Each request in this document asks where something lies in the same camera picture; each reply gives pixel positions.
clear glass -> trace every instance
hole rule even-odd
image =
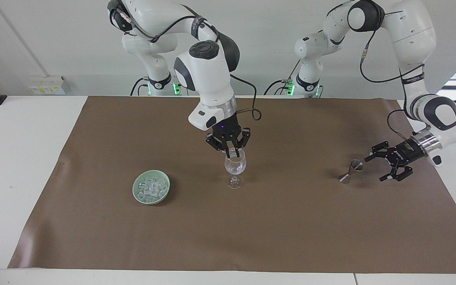
[[[225,157],[224,167],[232,176],[226,179],[226,184],[232,189],[239,189],[244,183],[244,179],[240,176],[246,170],[247,160],[244,150],[239,148],[239,157],[235,152],[235,148],[230,148],[230,158]]]

brown mat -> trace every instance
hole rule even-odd
[[[260,100],[260,122],[239,116],[253,133],[239,190],[188,123],[197,103],[89,97],[9,268],[456,274],[456,205],[425,159],[404,182],[379,182],[381,159],[336,179],[401,141],[395,101]],[[393,124],[410,134],[402,114]],[[131,191],[150,169],[171,179],[157,206]]]

white wall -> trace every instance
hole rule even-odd
[[[142,64],[121,46],[121,32],[108,21],[108,0],[0,0],[0,92],[27,95],[28,76],[65,76],[73,95],[127,95],[146,75]],[[297,59],[295,41],[318,31],[331,0],[180,0],[232,37],[241,50],[235,75],[262,93],[269,83],[286,78]],[[438,36],[436,52],[427,61],[427,86],[437,92],[456,72],[456,1],[424,0]],[[351,32],[346,47],[324,57],[324,97],[402,98],[397,81],[372,84],[359,74],[360,54],[370,34]],[[184,35],[181,51],[193,40]],[[169,64],[178,52],[166,55]],[[368,76],[387,79],[398,74],[388,33],[379,31],[364,63]],[[237,94],[251,89],[233,83]]]

metal jigger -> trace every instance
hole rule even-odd
[[[351,180],[351,175],[353,175],[354,173],[359,173],[362,170],[363,170],[363,163],[360,160],[356,160],[356,159],[352,160],[348,173],[339,176],[339,181],[342,184],[349,184],[349,182]]]

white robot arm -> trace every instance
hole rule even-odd
[[[237,44],[191,8],[170,0],[111,0],[108,10],[112,24],[125,31],[125,49],[144,62],[152,90],[165,90],[170,84],[168,65],[157,53],[175,50],[174,34],[185,32],[199,41],[174,63],[181,85],[200,96],[189,121],[200,130],[212,128],[206,141],[213,148],[229,156],[231,142],[238,155],[250,138],[250,129],[239,126],[230,86],[230,72],[239,63]]]
[[[378,0],[377,3],[348,0],[336,6],[328,13],[322,31],[296,42],[295,52],[302,59],[302,66],[294,79],[295,92],[313,94],[323,70],[320,58],[340,50],[347,32],[375,32],[380,27],[387,29],[397,55],[401,76],[394,79],[401,79],[404,86],[404,112],[427,125],[393,148],[387,141],[374,146],[371,156],[366,158],[366,161],[376,157],[388,160],[391,173],[381,177],[381,181],[401,181],[412,174],[408,164],[422,157],[427,157],[436,167],[441,166],[441,150],[456,143],[456,103],[430,94],[425,87],[424,62],[436,47],[436,34],[420,0]],[[368,49],[369,44],[362,54],[361,71]]]

